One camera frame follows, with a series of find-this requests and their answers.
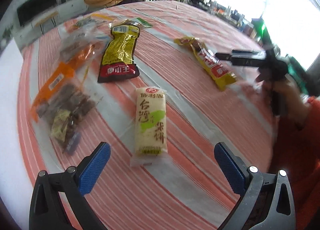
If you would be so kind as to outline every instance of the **hand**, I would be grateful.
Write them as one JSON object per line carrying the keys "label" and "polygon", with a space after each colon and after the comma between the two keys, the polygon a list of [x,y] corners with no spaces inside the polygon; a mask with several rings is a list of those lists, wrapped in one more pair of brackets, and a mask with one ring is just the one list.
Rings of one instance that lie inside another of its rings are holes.
{"label": "hand", "polygon": [[[261,82],[261,75],[256,78],[256,82]],[[262,88],[265,99],[270,104],[271,82],[264,81]],[[288,118],[294,121],[297,125],[303,126],[309,113],[309,104],[303,103],[300,97],[300,91],[294,79],[287,75],[283,81],[273,83],[273,91],[282,94],[288,108]]]}

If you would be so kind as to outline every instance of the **brown snack pouch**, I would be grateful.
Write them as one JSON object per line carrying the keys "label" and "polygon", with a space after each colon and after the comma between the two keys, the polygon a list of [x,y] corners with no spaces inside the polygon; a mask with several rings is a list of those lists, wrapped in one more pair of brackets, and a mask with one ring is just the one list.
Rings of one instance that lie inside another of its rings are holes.
{"label": "brown snack pouch", "polygon": [[140,75],[133,53],[140,35],[140,27],[132,21],[111,28],[114,39],[109,43],[102,59],[98,83],[121,81]]}

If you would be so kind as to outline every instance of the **blue gripper pad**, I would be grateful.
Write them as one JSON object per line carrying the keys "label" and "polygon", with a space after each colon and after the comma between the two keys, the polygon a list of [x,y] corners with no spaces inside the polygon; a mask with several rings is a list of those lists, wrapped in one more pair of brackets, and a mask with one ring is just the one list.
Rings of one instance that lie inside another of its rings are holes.
{"label": "blue gripper pad", "polygon": [[241,170],[220,143],[215,145],[213,152],[214,157],[218,162],[218,165],[221,168],[224,176],[227,178],[233,192],[243,196],[246,192],[245,176]]}
{"label": "blue gripper pad", "polygon": [[111,155],[111,147],[105,143],[79,176],[78,189],[82,195],[89,194]]}

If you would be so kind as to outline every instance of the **person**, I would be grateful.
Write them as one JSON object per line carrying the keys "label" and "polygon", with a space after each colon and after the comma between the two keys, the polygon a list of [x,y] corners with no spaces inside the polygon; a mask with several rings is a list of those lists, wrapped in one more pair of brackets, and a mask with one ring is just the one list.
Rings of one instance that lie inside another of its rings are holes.
{"label": "person", "polygon": [[[264,82],[263,89],[270,91],[271,84]],[[280,169],[287,172],[296,229],[320,229],[320,101],[310,97],[304,103],[290,76],[285,81],[274,82],[273,90],[285,97],[287,115],[279,119],[268,172],[277,174]]]}

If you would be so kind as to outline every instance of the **dried meat snack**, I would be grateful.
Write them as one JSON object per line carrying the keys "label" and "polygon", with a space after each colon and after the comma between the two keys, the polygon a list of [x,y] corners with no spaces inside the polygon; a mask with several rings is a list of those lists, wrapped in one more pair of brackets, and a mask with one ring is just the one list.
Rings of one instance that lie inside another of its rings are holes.
{"label": "dried meat snack", "polygon": [[40,89],[31,107],[31,115],[40,118],[62,149],[69,154],[75,150],[80,134],[77,126],[96,102],[85,94],[73,78],[74,70],[61,62]]}
{"label": "dried meat snack", "polygon": [[111,35],[114,39],[101,59],[98,83],[121,81],[140,75],[133,60],[140,27],[133,21],[124,21],[111,27]]}

